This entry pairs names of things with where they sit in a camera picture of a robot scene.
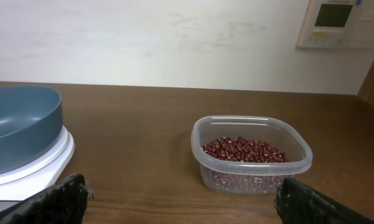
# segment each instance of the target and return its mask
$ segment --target bowl rim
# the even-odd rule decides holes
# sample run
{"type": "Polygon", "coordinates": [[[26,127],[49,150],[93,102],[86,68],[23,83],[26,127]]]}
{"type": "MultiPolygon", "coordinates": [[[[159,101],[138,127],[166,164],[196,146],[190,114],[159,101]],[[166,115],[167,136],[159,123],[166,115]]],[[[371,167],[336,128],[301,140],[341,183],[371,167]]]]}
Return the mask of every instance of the bowl rim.
{"type": "Polygon", "coordinates": [[[52,87],[49,87],[49,86],[42,86],[42,85],[17,85],[17,86],[4,86],[4,87],[0,87],[0,91],[1,91],[1,90],[2,90],[2,91],[5,91],[5,90],[7,90],[7,89],[11,89],[11,88],[14,88],[14,89],[17,89],[17,88],[19,88],[19,89],[23,89],[23,88],[40,88],[40,89],[46,89],[46,90],[50,90],[50,91],[55,92],[55,93],[58,95],[59,99],[58,99],[58,102],[57,102],[57,104],[55,105],[55,107],[54,107],[51,111],[49,111],[49,112],[48,112],[48,113],[47,113],[47,114],[46,114],[42,119],[37,120],[37,121],[35,121],[34,123],[31,123],[31,124],[29,124],[29,125],[27,125],[27,126],[21,128],[21,129],[15,130],[15,131],[10,132],[10,133],[7,133],[7,134],[3,134],[2,136],[0,136],[0,139],[1,139],[1,138],[5,138],[5,137],[10,136],[10,135],[15,134],[15,133],[19,133],[19,132],[21,132],[21,131],[23,131],[23,130],[25,130],[25,129],[27,129],[27,128],[30,128],[31,126],[35,125],[35,124],[38,123],[39,121],[42,121],[42,120],[45,119],[46,117],[50,116],[50,115],[51,115],[55,110],[57,110],[57,108],[58,108],[58,107],[61,105],[61,103],[62,103],[62,96],[61,96],[60,92],[59,92],[58,90],[52,88],[52,87]]]}

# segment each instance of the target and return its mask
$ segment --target control panel display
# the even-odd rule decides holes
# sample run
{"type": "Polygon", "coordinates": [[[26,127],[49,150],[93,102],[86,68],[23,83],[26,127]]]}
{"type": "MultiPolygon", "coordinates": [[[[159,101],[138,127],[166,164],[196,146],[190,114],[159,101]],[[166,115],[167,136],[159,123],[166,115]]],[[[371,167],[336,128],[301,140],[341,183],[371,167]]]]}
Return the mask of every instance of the control panel display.
{"type": "Polygon", "coordinates": [[[316,27],[345,27],[352,5],[322,4],[316,20],[316,27]]]}

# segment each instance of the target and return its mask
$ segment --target thermostat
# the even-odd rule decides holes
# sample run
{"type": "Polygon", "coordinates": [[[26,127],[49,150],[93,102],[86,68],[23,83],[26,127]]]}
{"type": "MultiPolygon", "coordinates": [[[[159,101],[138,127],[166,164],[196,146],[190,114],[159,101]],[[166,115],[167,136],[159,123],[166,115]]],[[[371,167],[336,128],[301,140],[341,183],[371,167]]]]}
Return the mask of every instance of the thermostat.
{"type": "Polygon", "coordinates": [[[361,0],[311,0],[297,45],[300,47],[346,47],[361,0]]]}

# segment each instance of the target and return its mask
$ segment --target blue bowl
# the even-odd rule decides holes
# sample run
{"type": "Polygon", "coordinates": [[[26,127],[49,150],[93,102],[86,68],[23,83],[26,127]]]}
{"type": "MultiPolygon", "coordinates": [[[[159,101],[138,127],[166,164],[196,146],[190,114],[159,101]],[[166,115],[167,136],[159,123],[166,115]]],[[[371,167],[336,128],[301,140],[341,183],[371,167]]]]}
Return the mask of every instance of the blue bowl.
{"type": "Polygon", "coordinates": [[[44,86],[0,88],[0,174],[47,152],[62,129],[61,95],[44,86]]]}

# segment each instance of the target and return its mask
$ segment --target wall stain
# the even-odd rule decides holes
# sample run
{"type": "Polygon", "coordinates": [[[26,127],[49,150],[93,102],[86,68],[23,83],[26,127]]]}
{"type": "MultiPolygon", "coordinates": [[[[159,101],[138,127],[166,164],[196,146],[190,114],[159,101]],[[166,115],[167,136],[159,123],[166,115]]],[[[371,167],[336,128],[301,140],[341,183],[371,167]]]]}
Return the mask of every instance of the wall stain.
{"type": "Polygon", "coordinates": [[[254,22],[228,22],[228,28],[230,30],[228,36],[230,39],[234,38],[235,34],[257,34],[265,31],[266,26],[257,26],[254,22]]]}
{"type": "Polygon", "coordinates": [[[196,17],[191,17],[191,18],[181,18],[181,19],[179,19],[178,21],[174,21],[174,22],[171,22],[171,24],[173,24],[173,25],[178,25],[178,24],[184,24],[184,23],[186,23],[186,22],[190,22],[190,21],[194,21],[194,20],[196,20],[196,19],[198,19],[198,18],[196,18],[196,17]]]}
{"type": "Polygon", "coordinates": [[[218,39],[216,40],[216,42],[223,42],[223,41],[227,41],[227,39],[226,39],[226,38],[218,38],[218,39]]]}
{"type": "Polygon", "coordinates": [[[181,13],[179,12],[169,12],[167,13],[168,16],[181,16],[181,13]]]}
{"type": "Polygon", "coordinates": [[[41,58],[41,57],[53,57],[58,55],[65,55],[67,54],[66,51],[60,52],[47,52],[47,53],[34,53],[34,54],[20,54],[20,55],[12,55],[11,57],[4,58],[5,61],[13,61],[13,60],[23,60],[23,59],[31,59],[31,58],[41,58]]]}
{"type": "Polygon", "coordinates": [[[223,44],[223,43],[219,43],[217,41],[215,41],[215,42],[202,41],[202,42],[200,42],[200,44],[210,46],[211,48],[226,48],[226,49],[230,49],[230,50],[236,50],[236,48],[234,46],[230,45],[230,44],[223,44]]]}
{"type": "Polygon", "coordinates": [[[192,51],[197,52],[197,53],[212,53],[211,50],[204,50],[203,48],[204,46],[202,45],[196,45],[195,47],[192,48],[192,51]]]}
{"type": "Polygon", "coordinates": [[[186,27],[186,26],[180,26],[180,27],[183,29],[188,29],[188,30],[206,31],[205,29],[201,29],[201,28],[186,27]]]}
{"type": "Polygon", "coordinates": [[[220,13],[220,14],[218,15],[218,18],[219,18],[219,19],[229,19],[229,18],[231,18],[231,14],[229,14],[229,13],[225,13],[225,12],[222,12],[222,13],[220,13]]]}
{"type": "Polygon", "coordinates": [[[153,57],[153,55],[152,55],[152,53],[147,52],[147,53],[145,53],[145,57],[151,59],[153,57]]]}
{"type": "Polygon", "coordinates": [[[188,40],[187,34],[181,34],[180,42],[179,42],[179,51],[182,51],[184,49],[184,46],[186,46],[186,41],[188,40]]]}

